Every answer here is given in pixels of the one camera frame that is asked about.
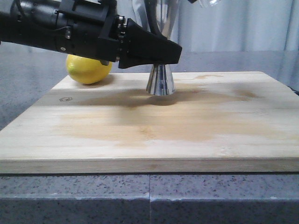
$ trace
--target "metal cup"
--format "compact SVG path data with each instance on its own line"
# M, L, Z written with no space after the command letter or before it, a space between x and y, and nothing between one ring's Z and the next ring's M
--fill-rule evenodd
M152 33L163 35L167 39L170 38L179 2L179 0L144 0L149 28ZM171 95L175 92L169 65L153 65L146 92L156 96Z

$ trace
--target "yellow lemon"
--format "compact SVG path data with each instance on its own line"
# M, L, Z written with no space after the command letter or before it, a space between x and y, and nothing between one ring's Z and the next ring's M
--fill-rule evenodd
M102 65L98 60L68 55L66 68L72 79L83 84L93 84L104 79L110 72L112 62Z

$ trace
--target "countertop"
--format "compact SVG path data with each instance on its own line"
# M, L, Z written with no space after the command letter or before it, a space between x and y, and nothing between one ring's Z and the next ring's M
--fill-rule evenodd
M66 76L66 55L1 51L0 129ZM262 71L299 90L299 52L183 52L172 71ZM150 66L111 72L149 72ZM299 221L298 173L0 176L0 223Z

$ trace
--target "cutting board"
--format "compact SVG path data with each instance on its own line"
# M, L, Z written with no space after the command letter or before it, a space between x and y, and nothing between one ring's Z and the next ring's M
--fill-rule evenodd
M299 171L299 97L262 72L63 79L0 132L0 173Z

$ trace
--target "white curtain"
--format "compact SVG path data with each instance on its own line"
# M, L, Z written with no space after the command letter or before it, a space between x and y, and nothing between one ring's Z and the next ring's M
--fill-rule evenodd
M148 29L143 0L118 0L118 13ZM181 0L171 39L185 52L299 50L299 0L222 0L210 8ZM19 50L42 51L0 46Z

